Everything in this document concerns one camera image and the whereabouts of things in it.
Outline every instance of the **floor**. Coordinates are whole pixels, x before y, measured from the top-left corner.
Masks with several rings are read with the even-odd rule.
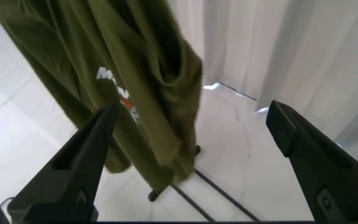
[[[261,220],[312,220],[295,174],[255,101],[222,85],[204,89],[196,168]],[[76,131],[0,26],[0,202],[15,196]],[[180,188],[218,221],[251,221],[199,177]],[[154,203],[133,168],[101,176],[99,221],[206,221],[169,188]]]

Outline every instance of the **sheer curtain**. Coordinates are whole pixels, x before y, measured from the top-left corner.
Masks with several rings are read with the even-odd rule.
[[[256,111],[286,103],[358,157],[358,0],[168,2],[206,85],[256,99]]]

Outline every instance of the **black cable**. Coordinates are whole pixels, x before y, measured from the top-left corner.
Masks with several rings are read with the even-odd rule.
[[[215,222],[215,220],[210,217],[210,215],[208,215],[208,213],[206,213],[200,206],[198,206],[196,202],[194,202],[189,196],[187,196],[187,194],[185,194],[183,191],[181,191],[178,187],[174,185],[171,185],[171,187],[176,190],[178,194],[180,194],[180,196],[182,196],[191,206],[193,206],[193,208],[197,210],[197,212],[202,214],[202,216],[204,216],[204,218],[206,218],[209,222]]]
[[[223,195],[223,197],[225,197],[226,199],[228,199],[233,205],[235,205],[239,210],[241,210],[243,213],[245,213],[246,215],[248,215],[249,218],[251,218],[253,221],[255,222],[259,222],[260,220],[254,215],[252,214],[250,211],[248,211],[248,209],[244,208],[240,203],[238,203],[236,200],[234,200],[232,197],[230,197],[230,195],[228,195],[224,190],[220,189],[214,182],[212,182],[211,180],[209,180],[206,176],[204,176],[204,174],[202,174],[200,171],[198,171],[197,169],[194,169],[194,172],[201,177],[205,182],[207,182],[207,184],[209,184],[211,187],[213,187],[215,190],[217,190],[221,195]]]
[[[3,202],[0,203],[0,208],[1,208],[1,206],[3,206],[7,201],[13,200],[14,198],[15,198],[15,197],[9,197],[9,198],[5,199]]]

